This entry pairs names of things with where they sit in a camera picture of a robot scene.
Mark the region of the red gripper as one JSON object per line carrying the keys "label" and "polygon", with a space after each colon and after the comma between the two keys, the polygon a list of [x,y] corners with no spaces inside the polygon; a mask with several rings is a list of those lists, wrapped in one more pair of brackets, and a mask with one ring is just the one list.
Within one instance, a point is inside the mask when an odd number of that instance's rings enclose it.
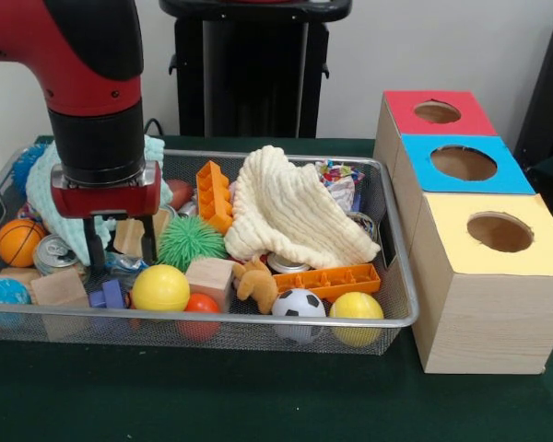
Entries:
{"label": "red gripper", "polygon": [[51,195],[57,212],[65,218],[84,218],[84,234],[92,270],[103,270],[105,254],[92,216],[140,217],[144,228],[141,250],[144,262],[157,260],[153,215],[160,206],[161,170],[157,161],[147,161],[142,172],[129,181],[105,186],[81,186],[69,180],[60,164],[51,170]]}

